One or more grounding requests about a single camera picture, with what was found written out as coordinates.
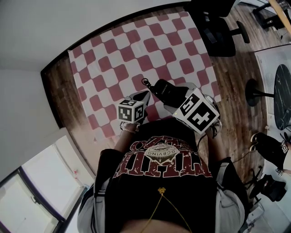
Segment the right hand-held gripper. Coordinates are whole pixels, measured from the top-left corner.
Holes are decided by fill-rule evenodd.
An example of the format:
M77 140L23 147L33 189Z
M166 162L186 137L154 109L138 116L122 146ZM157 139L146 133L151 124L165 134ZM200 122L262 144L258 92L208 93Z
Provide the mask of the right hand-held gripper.
M211 96L203 94L193 83L181 83L165 90L164 108L178 121L193 131L203 134L220 119L220 113Z

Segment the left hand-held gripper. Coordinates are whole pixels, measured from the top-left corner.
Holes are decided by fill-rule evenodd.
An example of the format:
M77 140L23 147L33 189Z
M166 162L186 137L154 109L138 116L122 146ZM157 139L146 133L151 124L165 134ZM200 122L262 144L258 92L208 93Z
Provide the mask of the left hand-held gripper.
M118 104L118 120L126 123L143 124L147 117L146 108L151 98L149 91L139 91L127 96Z

